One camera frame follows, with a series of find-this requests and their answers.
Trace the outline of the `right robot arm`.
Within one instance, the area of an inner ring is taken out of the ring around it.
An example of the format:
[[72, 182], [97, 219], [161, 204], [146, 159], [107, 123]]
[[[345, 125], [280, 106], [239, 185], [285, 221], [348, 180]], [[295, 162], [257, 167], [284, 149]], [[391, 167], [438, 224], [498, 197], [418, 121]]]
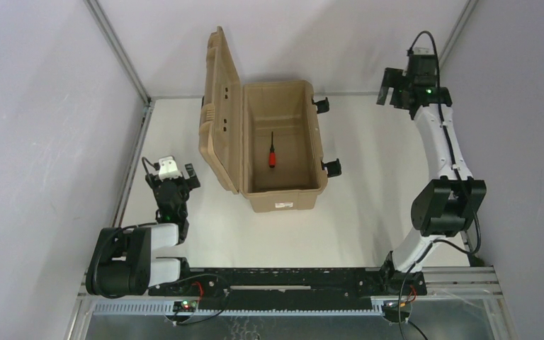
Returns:
[[468, 168], [453, 127], [449, 90], [440, 86], [436, 54], [409, 50], [406, 69], [387, 68], [377, 103], [386, 100], [405, 110], [416, 125], [429, 168], [429, 182], [414, 199], [412, 229], [392, 250], [377, 274], [375, 289], [390, 295], [416, 285], [426, 257], [440, 244], [473, 226], [480, 228], [478, 210], [487, 193], [483, 180]]

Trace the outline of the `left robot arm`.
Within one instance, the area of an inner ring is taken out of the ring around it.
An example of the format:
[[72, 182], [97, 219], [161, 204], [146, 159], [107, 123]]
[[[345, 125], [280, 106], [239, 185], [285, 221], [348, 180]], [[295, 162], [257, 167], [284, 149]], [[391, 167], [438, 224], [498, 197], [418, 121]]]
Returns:
[[187, 202], [200, 181], [192, 164], [180, 170], [172, 157], [142, 163], [157, 205], [154, 221], [100, 231], [85, 278], [90, 295], [110, 299], [143, 295], [152, 286], [180, 278], [181, 260], [157, 258], [154, 252], [186, 240]]

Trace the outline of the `red handled screwdriver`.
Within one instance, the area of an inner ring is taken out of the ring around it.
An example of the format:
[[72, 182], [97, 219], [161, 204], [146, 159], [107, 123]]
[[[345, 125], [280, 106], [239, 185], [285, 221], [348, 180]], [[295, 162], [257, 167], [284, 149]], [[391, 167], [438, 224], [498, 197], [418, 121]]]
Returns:
[[274, 132], [271, 132], [271, 143], [268, 153], [268, 166], [270, 169], [274, 169], [276, 167], [276, 152], [274, 147]]

